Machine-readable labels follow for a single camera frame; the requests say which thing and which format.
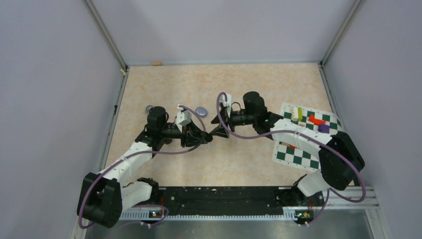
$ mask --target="white wall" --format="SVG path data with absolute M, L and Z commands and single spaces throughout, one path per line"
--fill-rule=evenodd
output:
M 393 238 L 421 238 L 422 1 L 366 1 L 328 63 Z
M 320 61 L 354 0 L 94 0 L 129 65 Z
M 0 238 L 69 238 L 121 83 L 81 0 L 0 3 Z

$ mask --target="beige tabletop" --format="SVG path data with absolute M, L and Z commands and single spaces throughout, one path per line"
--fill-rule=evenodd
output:
M 177 104 L 208 110 L 207 132 L 215 124 L 218 93 L 227 92 L 242 104 L 243 94 L 257 91 L 269 111 L 279 113 L 283 102 L 331 111 L 316 63 L 131 67 L 123 94 L 107 166 L 133 143 L 146 124 L 147 105 L 162 106 L 170 115 Z M 200 123 L 192 116 L 196 125 Z M 252 126 L 238 126 L 240 135 L 256 135 Z M 183 155 L 156 155 L 132 180 L 151 177 L 161 186 L 287 186 L 307 172 L 272 161 L 274 142 L 215 136 L 209 144 Z M 179 140 L 161 151 L 181 151 Z

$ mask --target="orange object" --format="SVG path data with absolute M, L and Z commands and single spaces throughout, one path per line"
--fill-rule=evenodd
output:
M 315 117 L 314 117 L 314 115 L 311 115 L 311 116 L 309 116 L 309 119 L 308 119 L 310 122 L 312 122 L 312 123 L 314 123 L 314 124 L 316 124 L 316 125 L 321 125 L 321 124 L 325 124 L 325 120 L 319 120 L 319 119 L 315 119 Z

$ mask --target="green and white checkered board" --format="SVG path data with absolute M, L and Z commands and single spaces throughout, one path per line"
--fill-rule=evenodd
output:
M 308 121 L 309 116 L 314 115 L 315 119 L 325 120 L 325 124 L 330 126 L 329 134 L 332 135 L 336 134 L 338 131 L 342 131 L 341 122 L 338 120 L 337 116 L 335 116 L 335 114 L 331 112 L 325 112 L 294 104 L 283 103 L 281 105 L 280 115 L 282 115 L 284 118 L 291 119 L 293 107 L 302 108 L 303 118 L 300 122 L 292 120 L 292 123 L 303 125 L 309 129 L 317 131 L 318 125 L 315 125 L 312 122 Z M 295 168 L 305 169 L 310 172 L 319 169 L 319 161 L 315 157 L 311 156 L 309 153 L 301 149 L 290 148 L 288 144 L 285 144 L 283 142 L 275 142 L 273 151 L 273 162 L 281 163 Z

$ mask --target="robotic arm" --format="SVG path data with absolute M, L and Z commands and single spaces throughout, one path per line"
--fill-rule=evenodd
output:
M 267 111 L 264 99 L 257 92 L 248 92 L 243 96 L 245 109 L 239 111 L 231 110 L 231 96 L 227 95 L 227 101 L 220 98 L 220 112 L 224 124 L 232 132 L 238 125 L 251 124 L 258 134 L 286 130 L 290 132 L 276 132 L 266 137 L 276 141 L 286 142 L 313 155 L 320 161 L 321 171 L 316 171 L 298 180 L 296 186 L 306 197 L 316 192 L 334 188 L 344 190 L 347 185 L 356 177 L 353 170 L 334 153 L 326 148 L 320 147 L 325 144 L 343 155 L 349 160 L 358 171 L 361 171 L 365 163 L 356 149 L 350 136 L 344 132 L 336 135 L 319 133 L 311 129 L 301 127 L 285 119 L 280 115 Z M 220 124 L 218 116 L 212 123 L 219 125 L 211 131 L 211 135 L 229 137 L 229 132 Z
M 151 197 L 152 186 L 150 180 L 141 179 L 126 187 L 125 185 L 134 172 L 145 162 L 153 158 L 164 144 L 172 139 L 180 139 L 182 147 L 199 146 L 212 141 L 212 136 L 203 133 L 193 122 L 189 111 L 181 109 L 177 113 L 175 122 L 167 122 L 168 114 L 163 107 L 150 109 L 147 124 L 135 142 L 116 162 L 123 160 L 101 178 L 90 192 L 82 212 L 83 218 L 111 228 L 119 219 L 121 212 L 146 201 Z M 77 213 L 88 189 L 106 170 L 98 174 L 89 173 L 85 176 L 79 197 Z

